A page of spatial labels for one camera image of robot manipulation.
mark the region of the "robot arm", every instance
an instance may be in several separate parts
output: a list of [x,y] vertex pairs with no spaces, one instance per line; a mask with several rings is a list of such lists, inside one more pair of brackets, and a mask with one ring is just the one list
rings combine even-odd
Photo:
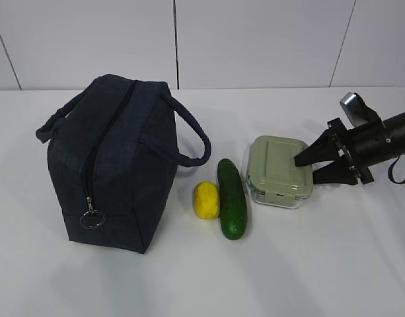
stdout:
[[328,129],[295,157],[295,165],[332,160],[314,171],[314,184],[356,185],[358,179],[362,184],[373,182],[369,166],[405,154],[405,112],[382,121],[360,95],[353,92],[347,93],[340,105],[354,128],[346,129],[339,118],[329,121]]

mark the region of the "metal key ring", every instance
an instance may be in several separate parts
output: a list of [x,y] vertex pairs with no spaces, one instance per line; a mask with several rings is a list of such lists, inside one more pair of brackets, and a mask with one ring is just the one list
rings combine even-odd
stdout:
[[[102,219],[99,223],[97,223],[96,225],[92,225],[92,226],[87,226],[83,223],[83,221],[85,220],[86,217],[88,217],[89,215],[94,215],[95,213],[101,215]],[[92,210],[92,211],[87,211],[86,213],[84,213],[81,217],[81,226],[85,229],[96,229],[101,227],[104,223],[105,223],[105,219],[106,219],[106,215],[105,213],[99,211],[99,210]]]

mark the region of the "zipper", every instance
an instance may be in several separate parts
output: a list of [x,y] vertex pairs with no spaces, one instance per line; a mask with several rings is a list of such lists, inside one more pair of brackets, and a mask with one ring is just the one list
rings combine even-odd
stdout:
[[133,90],[135,89],[135,86],[137,84],[137,81],[134,81],[131,86],[129,87],[128,91],[124,95],[122,101],[120,102],[120,105],[118,106],[116,112],[114,112],[114,115],[111,117],[110,121],[108,122],[108,125],[105,127],[104,131],[101,133],[98,141],[95,143],[94,147],[92,148],[91,153],[89,154],[88,158],[86,159],[85,165],[83,167],[83,187],[85,191],[85,199],[87,202],[88,206],[88,211],[87,213],[94,214],[97,212],[96,209],[94,209],[94,206],[92,205],[92,202],[94,201],[94,168],[95,168],[95,160],[96,160],[96,155],[98,154],[99,147],[101,143],[104,141],[105,136],[107,133],[110,131],[111,127],[114,125],[118,117],[122,114],[126,106],[128,105],[128,102],[131,99],[131,96],[133,94]]

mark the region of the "table surface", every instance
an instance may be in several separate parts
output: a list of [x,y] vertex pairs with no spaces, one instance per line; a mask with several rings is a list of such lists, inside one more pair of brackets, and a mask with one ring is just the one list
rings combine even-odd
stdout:
[[[405,186],[389,162],[366,186],[316,186],[299,209],[250,201],[241,240],[196,217],[192,190],[228,157],[242,175],[259,135],[312,143],[341,117],[347,91],[383,119],[405,111],[405,88],[179,90],[211,138],[199,168],[179,168],[148,252],[69,242],[34,131],[74,90],[0,92],[0,317],[405,316]],[[183,153],[203,145],[178,121]],[[405,158],[398,166],[405,173]]]

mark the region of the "black cable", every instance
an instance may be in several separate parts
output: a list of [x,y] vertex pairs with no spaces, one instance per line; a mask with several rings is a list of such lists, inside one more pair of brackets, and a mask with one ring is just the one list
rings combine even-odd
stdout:
[[389,179],[392,183],[399,184],[399,185],[403,185],[403,184],[405,184],[405,179],[404,179],[403,181],[401,181],[401,182],[397,182],[396,180],[394,180],[394,177],[393,177],[393,169],[394,169],[394,166],[396,165],[396,163],[397,163],[399,160],[400,160],[400,156],[389,166],[388,172],[387,172],[387,176],[388,176],[388,179]]

